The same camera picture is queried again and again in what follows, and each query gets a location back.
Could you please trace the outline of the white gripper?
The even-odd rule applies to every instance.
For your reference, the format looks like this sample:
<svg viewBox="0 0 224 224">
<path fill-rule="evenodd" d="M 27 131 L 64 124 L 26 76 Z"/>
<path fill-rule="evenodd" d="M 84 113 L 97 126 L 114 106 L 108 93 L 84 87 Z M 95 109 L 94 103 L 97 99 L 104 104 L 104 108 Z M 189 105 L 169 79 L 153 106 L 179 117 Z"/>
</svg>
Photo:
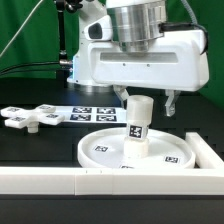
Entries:
<svg viewBox="0 0 224 224">
<path fill-rule="evenodd" d="M 166 116 L 172 117 L 180 91 L 197 91 L 209 80 L 205 46 L 198 29 L 165 32 L 150 42 L 148 52 L 126 53 L 115 43 L 93 42 L 88 46 L 90 74 L 97 83 L 114 85 L 123 108 L 129 97 L 125 86 L 165 89 Z"/>
</svg>

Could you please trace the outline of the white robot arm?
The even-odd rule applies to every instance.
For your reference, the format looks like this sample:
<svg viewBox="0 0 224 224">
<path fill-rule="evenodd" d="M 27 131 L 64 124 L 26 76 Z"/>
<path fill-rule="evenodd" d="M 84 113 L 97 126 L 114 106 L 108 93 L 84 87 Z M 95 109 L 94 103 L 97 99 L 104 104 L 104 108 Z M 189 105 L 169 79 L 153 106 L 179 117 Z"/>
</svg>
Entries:
<svg viewBox="0 0 224 224">
<path fill-rule="evenodd" d="M 169 22 L 166 0 L 82 4 L 70 83 L 90 92 L 112 88 L 122 102 L 129 87 L 163 89 L 171 116 L 180 92 L 196 91 L 208 82 L 206 29 Z"/>
</svg>

